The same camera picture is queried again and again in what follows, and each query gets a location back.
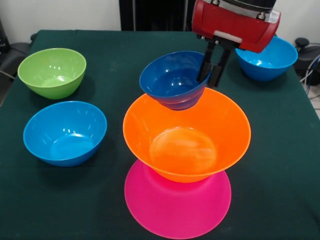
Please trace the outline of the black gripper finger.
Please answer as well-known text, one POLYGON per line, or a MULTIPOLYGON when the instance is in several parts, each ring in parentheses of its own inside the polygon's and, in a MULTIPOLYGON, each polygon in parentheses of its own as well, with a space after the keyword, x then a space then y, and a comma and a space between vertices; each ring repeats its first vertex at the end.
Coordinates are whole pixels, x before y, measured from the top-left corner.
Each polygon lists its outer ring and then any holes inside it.
POLYGON ((222 75, 224 73, 224 70, 226 68, 227 62, 229 60, 229 57, 234 50, 234 44, 233 43, 224 43, 221 45, 223 47, 223 53, 220 57, 219 62, 212 67, 210 77, 209 77, 209 87, 210 88, 216 88, 218 87, 220 80, 222 78, 222 75))
POLYGON ((215 46, 216 46, 215 42, 212 42, 212 41, 208 42, 208 45, 205 50, 204 57, 200 66, 200 70, 196 78, 196 80, 199 83, 202 83, 211 71, 211 68, 212 68, 211 59, 212 59, 212 54, 215 49, 215 46))

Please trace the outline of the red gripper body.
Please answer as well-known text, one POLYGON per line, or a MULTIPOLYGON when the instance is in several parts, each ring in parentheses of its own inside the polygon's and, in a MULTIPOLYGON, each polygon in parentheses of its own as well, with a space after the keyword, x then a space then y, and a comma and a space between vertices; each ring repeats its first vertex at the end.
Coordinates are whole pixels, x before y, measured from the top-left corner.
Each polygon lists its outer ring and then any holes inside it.
POLYGON ((212 40, 226 39, 242 50, 260 53, 272 40, 281 19, 273 8, 244 0, 197 0, 192 13, 192 31, 212 40))

